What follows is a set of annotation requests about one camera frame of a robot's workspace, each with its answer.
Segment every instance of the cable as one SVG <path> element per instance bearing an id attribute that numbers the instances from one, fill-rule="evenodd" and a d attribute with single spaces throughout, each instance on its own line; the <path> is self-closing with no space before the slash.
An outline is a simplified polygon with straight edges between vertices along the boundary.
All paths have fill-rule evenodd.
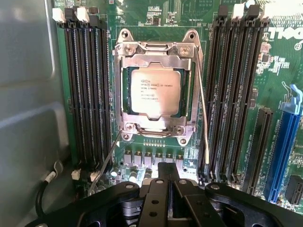
<path id="1" fill-rule="evenodd" d="M 43 198 L 43 194 L 44 194 L 44 191 L 47 187 L 47 185 L 57 176 L 56 172 L 55 171 L 52 171 L 46 178 L 45 180 L 41 183 L 40 187 L 39 187 L 39 190 L 38 190 L 38 193 L 37 193 L 37 196 L 36 196 L 36 213 L 37 213 L 37 216 L 39 218 L 42 218 L 45 213 L 43 212 L 43 208 L 42 208 L 42 198 Z"/>
<path id="2" fill-rule="evenodd" d="M 89 196 L 92 195 L 93 189 L 95 188 L 97 182 L 99 181 L 99 179 L 101 178 L 102 174 L 104 173 L 104 170 L 105 170 L 105 168 L 107 166 L 107 163 L 108 163 L 110 157 L 112 156 L 112 153 L 113 153 L 113 151 L 115 149 L 115 146 L 116 146 L 116 144 L 117 144 L 117 142 L 118 142 L 118 140 L 119 140 L 119 138 L 121 136 L 121 133 L 122 133 L 122 131 L 120 131 L 118 133 L 117 138 L 116 138 L 115 142 L 113 143 L 112 147 L 110 148 L 110 151 L 109 151 L 109 153 L 108 153 L 108 155 L 107 155 L 107 157 L 106 157 L 106 159 L 105 159 L 105 161 L 104 161 L 104 163 L 102 165 L 102 168 L 101 168 L 100 172 L 98 173 L 98 175 L 94 179 L 93 183 L 91 184 L 91 186 L 89 188 Z"/>
<path id="3" fill-rule="evenodd" d="M 206 116 L 206 106 L 204 100 L 204 92 L 203 92 L 203 85 L 202 85 L 202 74 L 201 74 L 201 63 L 199 60 L 198 49 L 195 48 L 196 58 L 198 62 L 198 76 L 199 76 L 199 84 L 200 84 L 200 91 L 201 91 L 201 100 L 202 100 L 202 110 L 203 110 L 203 125 L 204 125 L 204 144 L 205 144 L 205 164 L 209 164 L 209 148 L 208 148 L 208 129 L 207 129 L 207 116 Z"/>

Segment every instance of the motherboard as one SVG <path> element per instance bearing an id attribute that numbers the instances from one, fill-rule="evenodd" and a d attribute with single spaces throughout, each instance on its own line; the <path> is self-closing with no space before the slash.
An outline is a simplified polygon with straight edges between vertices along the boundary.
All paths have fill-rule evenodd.
<path id="1" fill-rule="evenodd" d="M 79 197 L 121 135 L 94 192 L 174 162 L 303 214 L 303 5 L 284 4 L 54 0 Z"/>

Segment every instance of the green circuit board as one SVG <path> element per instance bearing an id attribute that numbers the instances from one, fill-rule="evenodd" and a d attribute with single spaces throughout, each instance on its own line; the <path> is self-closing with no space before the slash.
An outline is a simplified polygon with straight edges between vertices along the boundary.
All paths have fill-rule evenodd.
<path id="1" fill-rule="evenodd" d="M 114 57 L 111 52 L 115 48 L 116 39 L 121 29 L 127 28 L 132 33 L 134 40 L 181 41 L 185 32 L 190 28 L 194 28 L 200 35 L 201 46 L 204 53 L 203 75 L 206 75 L 207 65 L 209 63 L 210 27 L 217 15 L 219 5 L 228 5 L 229 12 L 231 13 L 234 4 L 243 2 L 242 0 L 54 0 L 54 6 L 62 9 L 72 6 L 98 7 L 99 16 L 107 22 L 111 140 L 115 140 L 118 134 L 114 109 Z M 267 2 L 270 1 L 256 1 L 261 7 Z M 274 17 L 270 27 L 265 31 L 265 35 L 263 36 L 263 42 L 270 44 L 270 57 L 269 60 L 263 62 L 263 55 L 260 54 L 259 56 L 256 77 L 253 84 L 253 88 L 257 91 L 257 96 L 255 98 L 255 105 L 253 105 L 248 112 L 240 162 L 238 165 L 238 174 L 245 175 L 258 109 L 262 107 L 270 108 L 273 112 L 273 127 L 269 132 L 267 149 L 259 178 L 259 187 L 255 193 L 255 195 L 259 197 L 262 197 L 270 165 L 270 157 L 273 153 L 275 138 L 277 136 L 277 127 L 275 126 L 278 126 L 279 120 L 281 119 L 282 111 L 279 107 L 282 102 L 289 101 L 293 95 L 290 84 L 296 84 L 299 89 L 303 89 L 303 51 L 302 43 L 300 43 L 300 41 L 303 40 L 303 31 L 298 30 L 303 27 L 302 13 L 303 11 L 299 12 L 299 14 L 286 14 L 286 16 Z M 154 16 L 157 17 L 157 24 L 153 21 Z M 69 111 L 71 94 L 68 82 L 64 33 L 61 29 L 58 29 L 58 37 L 61 51 L 70 145 L 73 162 L 76 164 L 78 163 L 78 157 L 72 114 Z M 207 79 L 205 76 L 203 80 L 206 86 Z M 197 131 L 185 147 L 181 147 L 173 138 L 155 139 L 134 136 L 130 142 L 120 140 L 119 147 L 115 149 L 115 162 L 120 163 L 123 160 L 125 150 L 151 153 L 160 152 L 163 153 L 163 156 L 165 156 L 166 153 L 173 154 L 174 156 L 183 155 L 183 165 L 187 167 L 187 171 L 181 177 L 196 179 L 199 147 L 202 143 L 202 126 L 202 110 L 199 109 Z M 123 171 L 121 180 L 124 178 L 128 179 L 130 170 L 125 168 Z M 279 205 L 303 214 L 303 200 L 300 205 L 291 205 L 283 198 L 290 175 L 300 175 L 303 177 L 302 121 L 284 176 Z"/>

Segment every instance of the cpu socket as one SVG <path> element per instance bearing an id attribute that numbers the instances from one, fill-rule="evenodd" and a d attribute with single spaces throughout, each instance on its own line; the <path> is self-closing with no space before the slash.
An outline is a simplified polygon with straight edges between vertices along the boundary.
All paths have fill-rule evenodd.
<path id="1" fill-rule="evenodd" d="M 116 123 L 122 138 L 174 137 L 186 146 L 196 131 L 203 54 L 190 29 L 181 42 L 134 41 L 122 29 L 115 49 Z"/>

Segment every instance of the blue pcie slot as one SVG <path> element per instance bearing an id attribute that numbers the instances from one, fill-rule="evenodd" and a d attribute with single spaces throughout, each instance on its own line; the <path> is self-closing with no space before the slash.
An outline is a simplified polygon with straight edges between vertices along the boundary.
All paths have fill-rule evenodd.
<path id="1" fill-rule="evenodd" d="M 264 189 L 266 200 L 272 202 L 276 202 L 278 199 L 289 156 L 303 114 L 303 108 L 301 106 L 302 91 L 298 90 L 295 85 L 291 85 L 291 88 L 298 96 L 293 97 L 290 103 L 282 103 L 281 105 L 283 115 Z"/>

